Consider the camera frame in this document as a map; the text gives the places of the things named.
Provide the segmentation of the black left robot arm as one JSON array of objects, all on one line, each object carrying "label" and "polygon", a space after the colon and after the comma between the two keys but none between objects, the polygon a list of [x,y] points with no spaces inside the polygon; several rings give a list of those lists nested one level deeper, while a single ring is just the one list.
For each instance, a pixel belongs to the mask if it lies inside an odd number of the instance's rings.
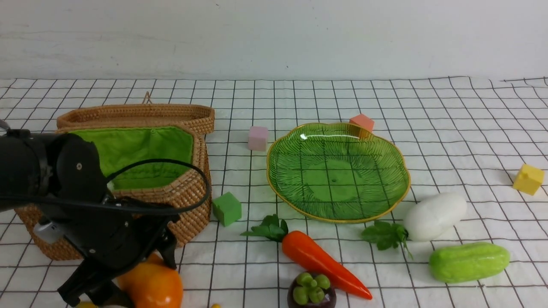
[{"label": "black left robot arm", "polygon": [[70,306],[86,294],[97,305],[134,308],[136,300],[113,282],[154,252],[175,269],[179,219],[165,204],[115,198],[96,146],[75,134],[8,129],[1,136],[1,210],[34,204],[83,257],[57,292]]}]

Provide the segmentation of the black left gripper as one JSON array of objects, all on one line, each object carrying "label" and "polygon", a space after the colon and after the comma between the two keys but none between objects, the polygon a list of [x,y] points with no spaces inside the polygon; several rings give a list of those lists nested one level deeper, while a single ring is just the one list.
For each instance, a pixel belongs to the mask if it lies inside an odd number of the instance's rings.
[{"label": "black left gripper", "polygon": [[115,272],[127,272],[158,251],[165,265],[177,268],[177,239],[168,229],[179,211],[168,204],[145,201],[54,201],[41,205],[43,215],[82,254],[83,262],[61,287],[71,307],[86,294],[95,305],[109,305],[118,296]]}]

